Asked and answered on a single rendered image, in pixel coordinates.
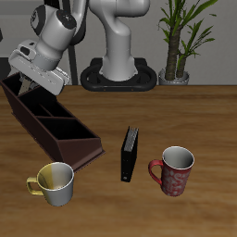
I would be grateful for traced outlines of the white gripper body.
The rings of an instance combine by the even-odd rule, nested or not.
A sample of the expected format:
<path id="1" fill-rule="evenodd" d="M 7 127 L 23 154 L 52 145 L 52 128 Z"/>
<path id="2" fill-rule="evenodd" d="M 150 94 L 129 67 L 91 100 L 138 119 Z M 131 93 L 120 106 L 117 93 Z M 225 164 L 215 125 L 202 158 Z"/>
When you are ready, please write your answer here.
<path id="1" fill-rule="evenodd" d="M 54 70 L 40 69 L 33 63 L 35 54 L 31 51 L 27 56 L 20 50 L 14 50 L 8 58 L 9 64 L 15 69 L 37 82 L 48 92 L 59 95 L 64 86 L 69 83 L 69 75 L 61 68 Z"/>

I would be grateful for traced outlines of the dark brown desk caddy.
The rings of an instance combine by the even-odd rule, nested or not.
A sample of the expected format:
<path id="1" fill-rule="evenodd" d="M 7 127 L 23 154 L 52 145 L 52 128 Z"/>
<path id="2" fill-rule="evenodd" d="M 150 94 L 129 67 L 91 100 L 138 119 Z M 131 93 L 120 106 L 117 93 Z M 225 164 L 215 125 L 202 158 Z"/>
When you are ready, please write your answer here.
<path id="1" fill-rule="evenodd" d="M 19 94 L 18 73 L 0 84 L 15 118 L 52 161 L 67 163 L 77 172 L 105 153 L 100 137 L 42 86 Z"/>

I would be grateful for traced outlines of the black book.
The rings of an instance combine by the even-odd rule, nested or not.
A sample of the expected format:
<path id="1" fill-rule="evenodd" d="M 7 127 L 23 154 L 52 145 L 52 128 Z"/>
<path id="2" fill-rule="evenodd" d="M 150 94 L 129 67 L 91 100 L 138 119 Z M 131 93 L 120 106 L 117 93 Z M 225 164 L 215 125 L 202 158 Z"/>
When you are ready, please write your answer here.
<path id="1" fill-rule="evenodd" d="M 131 181 L 134 170 L 137 147 L 138 147 L 138 128 L 129 127 L 120 150 L 120 180 L 125 182 Z"/>

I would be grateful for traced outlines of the black pole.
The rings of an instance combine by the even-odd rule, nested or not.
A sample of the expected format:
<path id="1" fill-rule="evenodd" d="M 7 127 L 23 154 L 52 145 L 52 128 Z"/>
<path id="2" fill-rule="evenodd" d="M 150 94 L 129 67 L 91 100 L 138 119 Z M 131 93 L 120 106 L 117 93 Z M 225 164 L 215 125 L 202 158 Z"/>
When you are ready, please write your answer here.
<path id="1" fill-rule="evenodd" d="M 70 1 L 69 0 L 62 0 L 63 9 L 66 10 L 68 13 L 70 12 Z M 70 75 L 71 75 L 71 84 L 77 85 L 78 84 L 78 72 L 77 72 L 77 63 L 76 63 L 76 55 L 75 55 L 75 48 L 70 45 L 68 47 L 69 51 L 69 68 L 70 68 Z"/>

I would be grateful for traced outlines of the yellow and white mug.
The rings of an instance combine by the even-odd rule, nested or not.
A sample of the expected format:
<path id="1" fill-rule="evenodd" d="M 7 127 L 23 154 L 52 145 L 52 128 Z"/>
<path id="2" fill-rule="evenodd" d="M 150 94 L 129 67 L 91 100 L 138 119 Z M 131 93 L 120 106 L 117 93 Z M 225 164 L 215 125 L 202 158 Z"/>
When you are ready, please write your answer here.
<path id="1" fill-rule="evenodd" d="M 66 163 L 50 163 L 29 177 L 26 186 L 30 194 L 43 196 L 51 206 L 67 204 L 73 195 L 74 171 Z"/>

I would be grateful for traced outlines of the green pot plant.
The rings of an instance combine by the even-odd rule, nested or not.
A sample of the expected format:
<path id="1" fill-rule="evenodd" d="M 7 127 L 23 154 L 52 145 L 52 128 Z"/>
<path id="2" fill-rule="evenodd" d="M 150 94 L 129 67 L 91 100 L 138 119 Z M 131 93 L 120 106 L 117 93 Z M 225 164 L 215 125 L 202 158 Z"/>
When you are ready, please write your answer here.
<path id="1" fill-rule="evenodd" d="M 200 35 L 197 35 L 203 20 L 194 23 L 189 22 L 197 17 L 201 12 L 213 6 L 218 0 L 206 0 L 200 4 L 201 0 L 190 8 L 185 7 L 186 0 L 168 0 L 168 11 L 161 8 L 165 17 L 159 21 L 164 22 L 168 27 L 162 29 L 168 44 L 167 64 L 158 73 L 158 83 L 160 85 L 187 85 L 190 75 L 185 71 L 186 60 L 189 56 L 198 56 L 195 50 L 202 44 L 213 42 L 214 38 L 208 38 L 212 26 L 206 28 Z"/>

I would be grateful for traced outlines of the red patterned mug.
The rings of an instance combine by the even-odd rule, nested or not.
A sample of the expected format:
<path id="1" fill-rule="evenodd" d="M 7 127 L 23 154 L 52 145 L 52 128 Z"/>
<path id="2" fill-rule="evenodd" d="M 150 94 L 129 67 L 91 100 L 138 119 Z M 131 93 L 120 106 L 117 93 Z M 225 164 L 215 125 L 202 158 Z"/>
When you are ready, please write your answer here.
<path id="1" fill-rule="evenodd" d="M 179 196 L 184 192 L 186 182 L 194 164 L 193 154 L 186 148 L 171 146 L 164 150 L 161 160 L 152 160 L 148 165 L 150 176 L 168 196 Z M 161 177 L 152 171 L 154 166 L 161 167 Z"/>

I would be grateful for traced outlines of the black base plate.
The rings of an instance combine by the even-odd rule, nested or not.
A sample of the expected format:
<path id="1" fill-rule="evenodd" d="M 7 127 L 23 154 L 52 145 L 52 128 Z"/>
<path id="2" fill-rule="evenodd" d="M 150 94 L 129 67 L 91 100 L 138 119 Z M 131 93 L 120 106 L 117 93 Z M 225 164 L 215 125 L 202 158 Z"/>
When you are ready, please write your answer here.
<path id="1" fill-rule="evenodd" d="M 92 92 L 145 92 L 156 86 L 156 73 L 147 66 L 142 57 L 135 57 L 138 73 L 127 81 L 110 81 L 99 73 L 102 58 L 94 58 L 90 66 L 81 73 L 81 85 Z"/>

